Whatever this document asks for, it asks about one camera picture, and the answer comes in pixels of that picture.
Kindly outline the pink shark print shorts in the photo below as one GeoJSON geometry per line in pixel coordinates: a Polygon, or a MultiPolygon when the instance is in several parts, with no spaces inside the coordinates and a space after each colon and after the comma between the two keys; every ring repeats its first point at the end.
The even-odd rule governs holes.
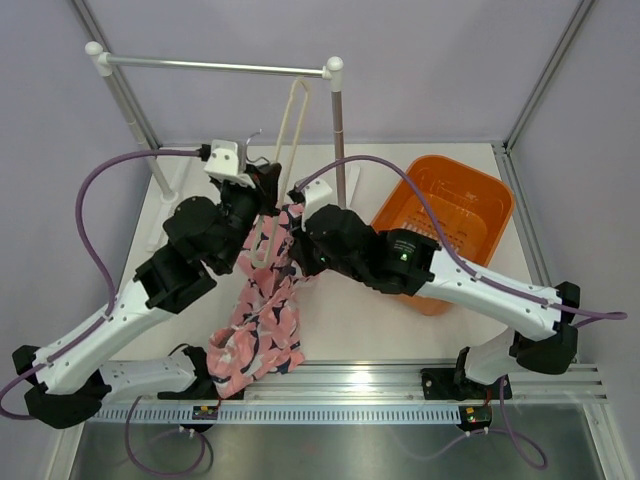
{"type": "Polygon", "coordinates": [[[303,207],[283,206],[268,218],[261,237],[252,231],[236,266],[247,277],[229,326],[209,339],[208,372],[217,394],[228,399],[268,373],[286,374],[304,360],[299,292],[315,283],[289,257],[291,229],[303,207]]]}

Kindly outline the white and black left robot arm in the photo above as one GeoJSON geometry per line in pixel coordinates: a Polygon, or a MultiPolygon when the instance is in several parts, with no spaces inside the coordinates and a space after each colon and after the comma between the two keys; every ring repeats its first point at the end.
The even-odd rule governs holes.
{"type": "Polygon", "coordinates": [[[276,214],[279,164],[248,166],[240,181],[215,180],[220,199],[184,199],[163,224],[167,243],[79,328],[47,347],[12,354],[24,394],[24,420],[54,429],[78,425],[105,405],[141,396],[159,400],[218,398],[203,348],[183,346],[155,360],[117,361],[114,354],[152,327],[196,303],[232,273],[260,215],[276,214]]]}

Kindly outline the wooden clothes hanger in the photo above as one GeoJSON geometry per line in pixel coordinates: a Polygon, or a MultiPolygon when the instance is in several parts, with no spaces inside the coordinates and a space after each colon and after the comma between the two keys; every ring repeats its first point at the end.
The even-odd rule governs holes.
{"type": "MultiPolygon", "coordinates": [[[[283,147],[283,140],[285,137],[286,129],[288,128],[288,125],[289,125],[289,120],[290,120],[291,112],[294,105],[295,95],[299,89],[303,90],[303,98],[302,98],[302,104],[299,111],[298,120],[296,122],[295,130],[293,133],[292,142],[290,145],[289,159],[285,163],[285,169],[283,174],[284,186],[287,186],[289,183],[291,170],[295,163],[296,151],[299,145],[301,130],[305,122],[308,104],[311,96],[311,87],[308,81],[305,80],[303,77],[296,77],[291,85],[288,101],[285,107],[285,111],[284,111],[283,118],[280,125],[280,130],[277,136],[275,154],[273,157],[273,163],[275,163],[276,165],[281,165],[280,156],[281,156],[281,150],[283,147]]],[[[275,233],[276,228],[273,228],[272,232],[268,235],[266,252],[262,257],[259,257],[259,242],[261,239],[261,235],[263,234],[265,221],[266,221],[266,216],[264,214],[260,214],[258,216],[257,223],[255,225],[255,236],[250,249],[251,266],[255,268],[264,268],[269,264],[269,260],[273,251],[274,241],[276,237],[276,233],[275,233]]]]}

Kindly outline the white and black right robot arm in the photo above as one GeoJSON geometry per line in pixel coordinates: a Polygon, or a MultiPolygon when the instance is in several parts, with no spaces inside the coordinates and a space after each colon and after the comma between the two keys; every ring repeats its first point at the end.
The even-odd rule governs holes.
{"type": "Polygon", "coordinates": [[[437,241],[406,229],[377,232],[335,205],[294,221],[292,236],[289,255],[306,276],[332,270],[382,294],[442,300],[505,325],[486,343],[463,348],[454,366],[422,369],[427,400],[497,397],[510,373],[561,375],[577,353],[571,311],[580,289],[570,282],[536,287],[494,280],[478,266],[465,271],[437,241]]]}

